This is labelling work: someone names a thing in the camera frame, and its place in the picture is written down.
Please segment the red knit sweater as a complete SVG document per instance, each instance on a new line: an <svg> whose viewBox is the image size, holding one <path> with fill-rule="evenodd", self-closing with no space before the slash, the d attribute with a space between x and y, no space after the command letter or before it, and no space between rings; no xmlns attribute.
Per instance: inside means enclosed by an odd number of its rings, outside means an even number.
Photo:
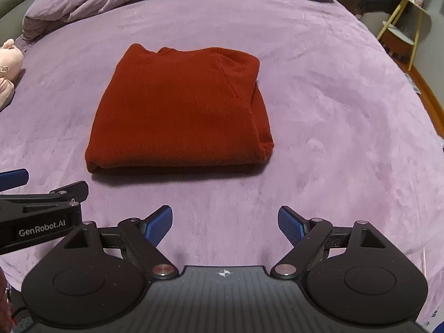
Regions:
<svg viewBox="0 0 444 333"><path fill-rule="evenodd" d="M131 45L95 113L89 172L266 163L274 142L256 56Z"/></svg>

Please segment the black clothing pile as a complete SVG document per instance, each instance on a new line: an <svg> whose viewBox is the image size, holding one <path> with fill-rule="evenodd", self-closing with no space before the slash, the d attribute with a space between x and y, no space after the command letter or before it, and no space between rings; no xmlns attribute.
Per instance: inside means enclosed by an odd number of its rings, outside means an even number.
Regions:
<svg viewBox="0 0 444 333"><path fill-rule="evenodd" d="M401 0L359 0L357 3L357 13L360 15L371 12L390 14L400 2Z"/></svg>

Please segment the purple bed sheet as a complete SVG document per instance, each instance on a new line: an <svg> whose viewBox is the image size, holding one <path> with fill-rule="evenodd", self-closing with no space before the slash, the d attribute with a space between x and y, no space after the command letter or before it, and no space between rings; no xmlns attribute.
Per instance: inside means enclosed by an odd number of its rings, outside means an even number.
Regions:
<svg viewBox="0 0 444 333"><path fill-rule="evenodd" d="M93 118L134 43L256 56L269 163L250 174L91 175ZM291 249L277 226L283 205L335 226L366 220L425 273L419 321L443 302L442 142L404 73L341 4L139 0L51 32L24 69L1 112L1 170L27 169L22 194L84 180L82 214L99 226L169 205L160 251L179 267L274 265Z"/></svg>

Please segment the pink plush pig toy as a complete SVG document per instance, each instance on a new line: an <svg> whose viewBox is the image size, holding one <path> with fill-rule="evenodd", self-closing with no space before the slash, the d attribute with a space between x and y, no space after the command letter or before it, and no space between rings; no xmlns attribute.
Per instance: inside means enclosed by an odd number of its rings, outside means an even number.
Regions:
<svg viewBox="0 0 444 333"><path fill-rule="evenodd" d="M15 94L14 80L20 74L23 64L22 51L10 38L1 46L0 61L0 111L3 111L11 102Z"/></svg>

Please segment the yellow legged side table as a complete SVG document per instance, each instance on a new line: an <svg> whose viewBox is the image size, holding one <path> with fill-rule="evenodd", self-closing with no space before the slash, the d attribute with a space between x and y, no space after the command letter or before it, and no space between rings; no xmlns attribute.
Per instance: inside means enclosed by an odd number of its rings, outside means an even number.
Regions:
<svg viewBox="0 0 444 333"><path fill-rule="evenodd" d="M428 15L427 11L422 6L422 2L422 0L400 0L398 6L385 21L381 30L376 36L377 40L380 41L385 33L389 30L393 36L410 46L409 64L407 68L407 71L409 72L414 66L422 30L422 20L424 15ZM407 6L411 6L412 10L416 10L417 14L415 34L412 36L412 38L409 36L407 27L399 24L399 21L402 18Z"/></svg>

